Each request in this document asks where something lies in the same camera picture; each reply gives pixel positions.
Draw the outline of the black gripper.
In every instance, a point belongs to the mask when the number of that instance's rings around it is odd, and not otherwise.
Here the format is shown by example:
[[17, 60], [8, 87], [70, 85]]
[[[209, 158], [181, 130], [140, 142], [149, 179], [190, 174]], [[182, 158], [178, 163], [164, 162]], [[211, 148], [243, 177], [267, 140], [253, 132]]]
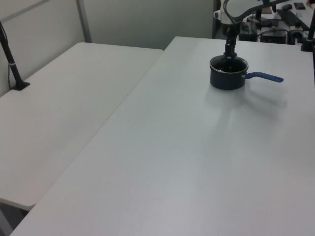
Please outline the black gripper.
[[232, 59], [235, 59], [237, 57], [237, 53], [235, 52], [235, 44], [237, 36], [240, 32], [240, 23], [236, 24], [222, 24], [222, 33], [224, 36], [226, 36], [226, 40], [232, 42], [230, 45], [229, 43], [225, 44], [225, 52], [224, 55], [226, 58], [231, 57]]

